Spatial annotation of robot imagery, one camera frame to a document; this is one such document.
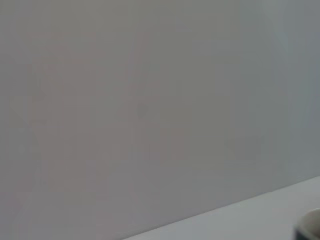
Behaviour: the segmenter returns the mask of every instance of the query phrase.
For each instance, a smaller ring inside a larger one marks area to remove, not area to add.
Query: white wall
[[[317,0],[2,0],[0,236],[117,240],[320,174]]]

